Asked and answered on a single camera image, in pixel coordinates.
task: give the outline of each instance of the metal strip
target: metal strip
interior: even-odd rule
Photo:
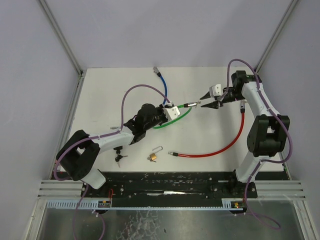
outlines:
[[[81,181],[42,180],[38,198],[40,199],[79,199],[82,189]]]
[[[82,189],[81,181],[43,180],[40,185],[38,198],[41,199],[78,199]],[[306,200],[300,181],[255,181],[255,191],[258,198],[250,201],[304,201]]]
[[[61,200],[51,199],[47,201],[46,207],[49,209],[76,209],[79,200]],[[98,207],[98,200],[95,199],[83,199],[80,203],[79,210],[151,210],[151,211],[163,211],[163,210],[174,210],[174,211],[241,211],[242,208],[232,208],[230,200],[222,200],[222,206],[204,206],[204,207]]]
[[[82,90],[82,86],[84,85],[84,79],[85,79],[85,75],[86,72],[84,72],[82,74],[82,76],[78,79],[78,83],[73,91],[72,94],[72,98],[71,98],[71,103],[69,105],[69,109],[63,124],[63,128],[62,128],[62,133],[57,145],[57,149],[54,153],[54,157],[53,157],[53,162],[50,168],[50,172],[48,174],[48,179],[50,179],[52,172],[54,170],[54,166],[55,166],[55,162],[56,162],[56,154],[58,153],[58,151],[64,146],[64,144],[67,142],[69,134],[70,134],[70,130],[71,130],[71,126],[76,114],[76,110],[77,110],[77,106],[78,106],[78,102],[79,102],[79,98],[80,98],[80,93]]]
[[[258,73],[263,64],[265,63],[269,53],[271,52],[273,46],[275,45],[275,42],[277,41],[277,39],[279,38],[282,30],[284,29],[289,17],[292,15],[293,11],[295,10],[296,6],[298,5],[298,3],[300,2],[300,0],[292,0],[289,4],[289,6],[287,7],[284,15],[282,16],[278,26],[276,27],[271,39],[269,40],[262,56],[260,57],[256,67],[255,67],[255,70],[256,72]]]
[[[250,201],[293,201],[306,200],[300,181],[255,181],[258,198]]]
[[[63,35],[52,11],[50,10],[49,5],[47,4],[46,0],[38,0],[42,10],[44,11],[50,25],[52,26],[52,29],[57,36],[59,42],[61,43],[61,46],[63,47],[65,53],[67,54],[70,62],[72,63],[74,70],[77,72],[78,75],[81,75],[82,69],[81,66],[79,65],[75,55],[73,54],[69,44],[66,41],[65,36]]]
[[[318,240],[319,235],[317,233],[316,226],[312,219],[310,219],[310,213],[308,212],[308,206],[305,201],[293,202],[296,215],[298,217],[301,230],[305,240]]]
[[[31,224],[29,227],[28,235],[26,237],[27,240],[35,240],[38,237],[39,229],[41,226],[41,222],[45,213],[47,200],[45,199],[38,199],[34,214],[31,216]]]

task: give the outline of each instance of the red cable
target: red cable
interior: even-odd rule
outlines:
[[[226,147],[222,148],[219,151],[215,151],[215,152],[211,152],[211,153],[206,153],[206,154],[183,154],[183,153],[175,153],[174,152],[174,156],[177,157],[183,157],[183,158],[205,158],[205,157],[211,157],[217,154],[220,154],[226,150],[228,150],[233,144],[235,144],[235,142],[238,140],[238,138],[240,137],[242,130],[244,129],[244,125],[245,125],[245,113],[242,112],[241,113],[241,125],[240,125],[240,129],[238,134],[236,135],[235,139]]]

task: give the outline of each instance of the green cable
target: green cable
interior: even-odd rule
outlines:
[[[178,108],[181,109],[181,108],[184,108],[184,106],[183,106],[183,105],[179,105]],[[192,107],[189,107],[188,111],[186,111],[184,114],[182,114],[181,116],[179,116],[179,117],[176,118],[175,120],[172,120],[172,121],[170,121],[170,122],[167,122],[167,123],[165,123],[165,124],[162,124],[161,126],[154,126],[153,129],[162,129],[162,128],[166,127],[166,126],[169,126],[170,124],[175,123],[176,121],[182,119],[182,118],[185,117],[188,113],[190,113],[190,112],[191,112],[191,109],[192,109]]]

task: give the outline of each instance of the cable connector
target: cable connector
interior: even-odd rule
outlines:
[[[242,114],[245,113],[245,111],[246,111],[245,104],[246,104],[246,101],[244,101],[244,100],[240,101],[240,113],[242,113]]]
[[[183,104],[184,108],[191,108],[191,107],[197,107],[198,104],[201,104],[201,101],[193,101]]]
[[[172,155],[172,156],[175,156],[175,157],[178,157],[178,153],[177,153],[177,152],[171,152],[171,151],[169,151],[168,154],[169,154],[169,155]]]
[[[161,72],[159,71],[159,69],[155,66],[153,68],[153,72],[160,78],[162,75],[161,75]]]

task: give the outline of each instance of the brass padlock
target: brass padlock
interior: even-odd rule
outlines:
[[[151,153],[150,156],[148,156],[147,158],[150,162],[155,162],[156,163],[156,159],[157,159],[157,155],[155,153]]]

